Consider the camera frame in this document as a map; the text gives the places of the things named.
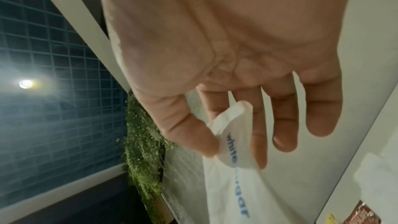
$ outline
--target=floor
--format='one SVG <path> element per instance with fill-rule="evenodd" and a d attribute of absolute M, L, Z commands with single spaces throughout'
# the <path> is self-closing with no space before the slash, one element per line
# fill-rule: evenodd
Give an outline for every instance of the floor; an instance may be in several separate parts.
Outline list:
<path fill-rule="evenodd" d="M 270 146 L 263 172 L 282 201 L 313 223 L 398 82 L 398 0 L 350 0 L 344 19 L 339 56 L 343 71 L 344 107 L 336 131 L 326 139 L 310 135 L 303 124 L 299 147 L 285 154 Z M 300 111 L 304 92 L 298 86 Z M 196 93 L 188 95 L 194 113 L 206 120 Z M 269 139 L 272 109 L 267 97 Z M 176 220 L 206 224 L 208 214 L 202 160 L 179 147 L 166 157 L 166 202 Z"/>

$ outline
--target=light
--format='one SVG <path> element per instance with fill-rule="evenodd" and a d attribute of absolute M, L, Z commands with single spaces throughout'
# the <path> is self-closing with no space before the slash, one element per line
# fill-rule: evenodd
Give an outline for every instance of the light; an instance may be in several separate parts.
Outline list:
<path fill-rule="evenodd" d="M 31 88 L 33 86 L 33 82 L 31 80 L 22 80 L 19 82 L 19 86 L 21 88 Z"/>

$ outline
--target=finger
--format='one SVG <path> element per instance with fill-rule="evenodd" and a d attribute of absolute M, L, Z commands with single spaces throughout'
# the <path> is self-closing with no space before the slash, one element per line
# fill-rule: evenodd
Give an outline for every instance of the finger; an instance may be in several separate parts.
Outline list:
<path fill-rule="evenodd" d="M 284 152 L 294 151 L 299 133 L 299 106 L 293 74 L 272 80 L 262 88 L 271 97 L 275 147 Z"/>
<path fill-rule="evenodd" d="M 213 92 L 198 89 L 198 93 L 210 122 L 229 108 L 228 92 Z"/>
<path fill-rule="evenodd" d="M 267 127 L 261 87 L 232 91 L 236 101 L 247 101 L 253 106 L 253 133 L 250 149 L 260 169 L 267 166 Z"/>
<path fill-rule="evenodd" d="M 337 54 L 317 67 L 297 73 L 306 90 L 307 128 L 315 136 L 333 132 L 340 118 L 343 94 Z"/>
<path fill-rule="evenodd" d="M 203 121 L 191 113 L 184 95 L 158 98 L 134 94 L 166 139 L 206 157 L 218 153 L 217 138 Z"/>

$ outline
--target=hanging plant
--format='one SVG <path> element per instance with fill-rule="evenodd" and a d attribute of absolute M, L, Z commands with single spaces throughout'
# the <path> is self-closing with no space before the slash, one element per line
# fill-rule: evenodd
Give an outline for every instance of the hanging plant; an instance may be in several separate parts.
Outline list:
<path fill-rule="evenodd" d="M 160 170 L 163 170 L 165 150 L 175 147 L 161 134 L 147 111 L 132 92 L 127 98 L 127 136 L 120 141 L 124 147 L 123 161 L 130 182 L 137 188 L 153 224 L 163 219 L 155 202 L 161 195 Z"/>

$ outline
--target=glass block wall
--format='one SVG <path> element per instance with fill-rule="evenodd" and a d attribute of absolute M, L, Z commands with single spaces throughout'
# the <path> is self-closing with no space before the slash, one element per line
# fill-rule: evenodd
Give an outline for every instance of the glass block wall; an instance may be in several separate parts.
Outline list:
<path fill-rule="evenodd" d="M 50 0 L 0 0 L 0 208 L 120 163 L 125 99 Z"/>

